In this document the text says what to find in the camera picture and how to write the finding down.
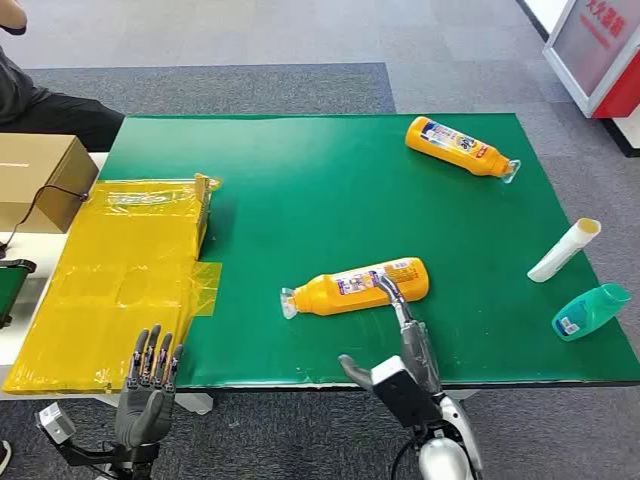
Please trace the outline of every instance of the robotic hand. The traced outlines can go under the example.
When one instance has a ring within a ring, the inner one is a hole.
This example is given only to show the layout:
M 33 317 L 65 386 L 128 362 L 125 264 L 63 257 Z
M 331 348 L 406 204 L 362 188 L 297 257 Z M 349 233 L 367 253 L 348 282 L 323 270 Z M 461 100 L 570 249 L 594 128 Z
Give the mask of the robotic hand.
M 112 449 L 93 452 L 74 445 L 71 437 L 75 427 L 57 402 L 36 413 L 36 424 L 71 466 L 93 468 L 101 474 L 100 479 L 150 479 L 153 461 L 160 451 L 159 442 L 171 427 L 176 393 L 174 382 L 182 354 L 182 345 L 178 345 L 168 361 L 171 343 L 171 334 L 168 333 L 153 368 L 159 335 L 160 325 L 155 325 L 150 335 L 145 329 L 136 341 L 128 375 L 120 393 L 115 414 L 117 442 Z M 108 466 L 104 471 L 96 465 Z
M 182 345 L 174 350 L 169 371 L 166 380 L 164 380 L 171 334 L 165 335 L 155 368 L 152 372 L 159 335 L 160 325 L 155 325 L 150 335 L 148 330 L 143 330 L 136 341 L 129 366 L 129 375 L 120 392 L 120 401 L 115 414 L 115 439 L 118 443 L 127 448 L 158 443 L 171 428 L 174 398 L 176 395 L 174 382 L 182 355 Z
M 402 455 L 413 446 L 425 480 L 481 480 L 482 464 L 469 417 L 442 391 L 435 359 L 424 324 L 411 315 L 397 285 L 386 275 L 374 278 L 384 291 L 400 324 L 400 356 L 374 367 L 360 368 L 349 355 L 339 360 L 353 382 L 376 394 L 414 438 L 395 458 L 392 480 Z

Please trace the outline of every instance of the yellow bag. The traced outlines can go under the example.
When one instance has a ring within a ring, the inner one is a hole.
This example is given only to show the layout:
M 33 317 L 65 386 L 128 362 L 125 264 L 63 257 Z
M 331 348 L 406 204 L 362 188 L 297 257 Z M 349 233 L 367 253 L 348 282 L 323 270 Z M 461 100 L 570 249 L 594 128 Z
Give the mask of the yellow bag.
M 194 181 L 97 183 L 4 390 L 118 390 L 143 328 L 159 323 L 177 344 L 192 316 L 212 313 L 221 264 L 196 261 L 208 212 L 209 189 L 202 190 Z

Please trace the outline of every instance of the green table mat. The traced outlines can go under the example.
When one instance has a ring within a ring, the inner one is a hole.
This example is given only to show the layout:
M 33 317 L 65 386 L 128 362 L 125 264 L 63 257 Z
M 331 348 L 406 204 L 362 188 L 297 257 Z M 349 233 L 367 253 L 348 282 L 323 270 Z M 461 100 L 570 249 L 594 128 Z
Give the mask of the green table mat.
M 446 386 L 640 381 L 616 320 L 573 343 L 551 329 L 598 285 L 583 254 L 527 278 L 569 224 L 515 115 L 432 117 L 522 167 L 505 185 L 409 150 L 414 115 L 130 117 L 100 178 L 223 181 L 201 257 L 223 262 L 215 312 L 192 323 L 179 387 L 344 383 L 341 353 L 365 367 L 396 354 L 390 307 L 285 320 L 278 292 L 405 256 L 429 274 L 411 306 Z

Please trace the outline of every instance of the cardboard box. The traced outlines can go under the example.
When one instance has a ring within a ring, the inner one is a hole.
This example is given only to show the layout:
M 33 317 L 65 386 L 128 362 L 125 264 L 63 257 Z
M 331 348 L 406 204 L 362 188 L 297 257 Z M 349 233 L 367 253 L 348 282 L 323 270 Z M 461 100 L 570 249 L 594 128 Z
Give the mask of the cardboard box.
M 43 185 L 88 193 L 97 173 L 73 135 L 0 133 L 0 231 L 13 230 Z M 81 203 L 73 195 L 46 188 L 18 231 L 66 232 Z

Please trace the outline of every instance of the teal bottle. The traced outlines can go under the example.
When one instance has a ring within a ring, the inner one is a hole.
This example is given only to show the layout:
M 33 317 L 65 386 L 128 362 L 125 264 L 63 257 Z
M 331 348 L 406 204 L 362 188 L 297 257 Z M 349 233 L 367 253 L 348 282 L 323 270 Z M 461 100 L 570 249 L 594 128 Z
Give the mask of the teal bottle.
M 553 317 L 551 326 L 558 337 L 571 342 L 605 325 L 630 298 L 617 283 L 605 283 L 571 300 Z

